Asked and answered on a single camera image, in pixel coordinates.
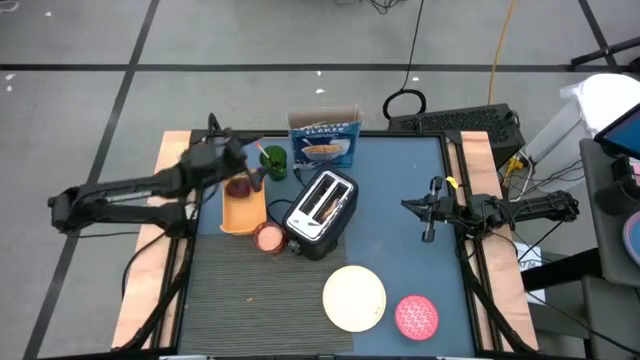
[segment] table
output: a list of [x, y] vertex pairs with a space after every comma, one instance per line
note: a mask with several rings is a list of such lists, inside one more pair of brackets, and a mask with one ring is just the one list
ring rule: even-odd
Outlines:
[[603, 277], [616, 284], [640, 286], [640, 267], [631, 259], [622, 240], [624, 223], [632, 213], [640, 210], [640, 205], [629, 201], [625, 204], [626, 211], [616, 216], [602, 211], [595, 196], [614, 183], [611, 164], [615, 159], [591, 139], [580, 141], [580, 152], [598, 247], [524, 271], [522, 279], [527, 290], [577, 281], [586, 275]]
[[[156, 164], [156, 171], [175, 163], [179, 154], [188, 147], [189, 138], [189, 131], [165, 132]], [[451, 150], [455, 150], [455, 148], [452, 144], [450, 144], [448, 148], [450, 150], [454, 177], [458, 177], [457, 180], [462, 182], [456, 154], [451, 152]], [[501, 192], [493, 165], [487, 134], [479, 132], [462, 133], [462, 148], [468, 165], [467, 169], [471, 182], [471, 191], [473, 193], [488, 193], [500, 196]], [[150, 203], [154, 205], [162, 201], [163, 200], [159, 199], [150, 199]], [[507, 227], [503, 227], [496, 232], [509, 239], [511, 238]], [[144, 244], [159, 233], [160, 230], [154, 226], [143, 226], [136, 248], [144, 246]], [[180, 243], [178, 245], [178, 251], [175, 252], [175, 255], [176, 262], [179, 263], [181, 261], [180, 249], [182, 249], [184, 244]], [[523, 340], [530, 346], [537, 348], [535, 333], [524, 293], [524, 286], [520, 278], [517, 259], [512, 245], [503, 238], [492, 236], [483, 242], [483, 246], [491, 290], [496, 305]], [[159, 244], [150, 248], [149, 251], [141, 254], [133, 264], [127, 283], [127, 292], [114, 334], [113, 346], [121, 345], [127, 341], [155, 306], [160, 294], [169, 249], [169, 240], [163, 239]], [[493, 345], [486, 313], [481, 310], [480, 303], [478, 301], [476, 301], [476, 303], [480, 309], [478, 311], [478, 318], [482, 347], [485, 350], [491, 350]], [[166, 347], [172, 345], [173, 319], [177, 313], [175, 306], [175, 303], [173, 303], [165, 315], [162, 335], [157, 340], [159, 346]], [[508, 344], [504, 339], [502, 343], [504, 348], [508, 350]]]

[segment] gray floor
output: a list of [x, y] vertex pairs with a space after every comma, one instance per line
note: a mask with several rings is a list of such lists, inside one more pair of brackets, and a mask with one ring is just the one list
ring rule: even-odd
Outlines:
[[[126, 64], [149, 3], [21, 1], [16, 11], [0, 13], [0, 64]], [[609, 43], [639, 35], [637, 0], [589, 3]], [[490, 64], [508, 4], [426, 0], [414, 63]], [[418, 6], [408, 0], [381, 16], [366, 1], [161, 0], [140, 63], [403, 64]], [[566, 64], [596, 49], [577, 0], [521, 0], [501, 62]], [[625, 64], [638, 56], [640, 48], [615, 58]], [[49, 226], [46, 199], [86, 181], [123, 75], [0, 71], [2, 359], [22, 358], [64, 244]], [[589, 75], [498, 73], [495, 101], [519, 112], [530, 140], [562, 107], [559, 88]], [[209, 111], [225, 126], [283, 128], [289, 109], [355, 103], [365, 111], [365, 128], [384, 129], [381, 104], [403, 80], [400, 71], [138, 72], [100, 179], [151, 173], [162, 132], [204, 127]], [[409, 77], [410, 87], [427, 95], [433, 111], [485, 104], [488, 81], [488, 72], [413, 72]], [[390, 111], [410, 113], [418, 106], [414, 99], [401, 99]], [[595, 245], [584, 188], [572, 192], [582, 199], [583, 215], [563, 225], [544, 243], [545, 250], [573, 254]], [[523, 224], [518, 232], [535, 239], [549, 225]], [[40, 356], [108, 350], [120, 305], [120, 275], [134, 242], [132, 236], [78, 244]], [[541, 342], [555, 346], [555, 340]]]

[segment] yellow cable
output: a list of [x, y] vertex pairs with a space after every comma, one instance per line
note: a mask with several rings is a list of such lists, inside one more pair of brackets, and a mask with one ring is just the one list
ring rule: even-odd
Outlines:
[[504, 20], [504, 25], [502, 26], [502, 33], [500, 34], [500, 41], [498, 42], [498, 47], [496, 48], [496, 56], [493, 59], [493, 66], [491, 66], [491, 78], [489, 79], [489, 105], [493, 103], [493, 77], [496, 74], [496, 66], [498, 65], [498, 61], [500, 61], [500, 53], [502, 52], [502, 43], [504, 42], [504, 38], [507, 35], [507, 28], [509, 27], [509, 21], [511, 20], [511, 13], [513, 13], [513, 8], [515, 7], [518, 0], [511, 0], [509, 4], [509, 10], [507, 11], [507, 18]]

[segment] gray mat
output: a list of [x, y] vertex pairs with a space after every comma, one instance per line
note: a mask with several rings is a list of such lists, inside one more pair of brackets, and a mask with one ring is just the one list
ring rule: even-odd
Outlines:
[[182, 322], [180, 354], [213, 356], [352, 351], [329, 321], [322, 288], [346, 265], [344, 239], [322, 261], [261, 253], [251, 237], [199, 236]]

